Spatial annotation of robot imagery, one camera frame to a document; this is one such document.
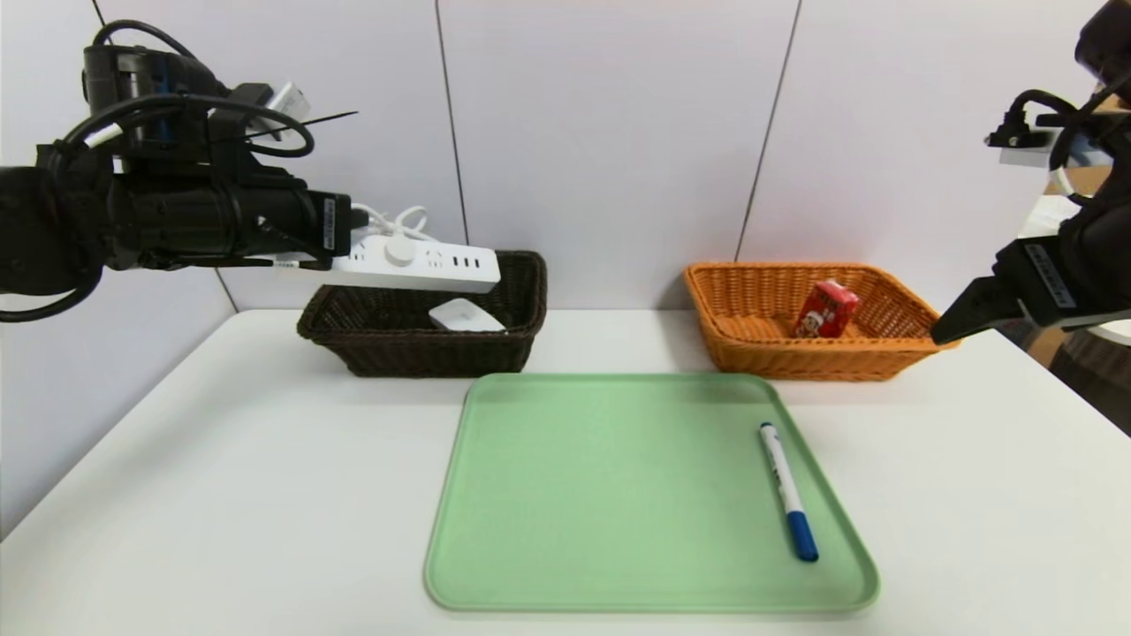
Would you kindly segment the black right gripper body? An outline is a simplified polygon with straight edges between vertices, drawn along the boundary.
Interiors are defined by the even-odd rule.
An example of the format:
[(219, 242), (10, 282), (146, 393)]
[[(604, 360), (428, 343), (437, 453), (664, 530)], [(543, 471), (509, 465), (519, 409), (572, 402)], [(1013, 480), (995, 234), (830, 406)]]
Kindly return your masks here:
[(1093, 214), (1067, 199), (1038, 199), (993, 270), (1042, 327), (1126, 321), (1128, 208)]

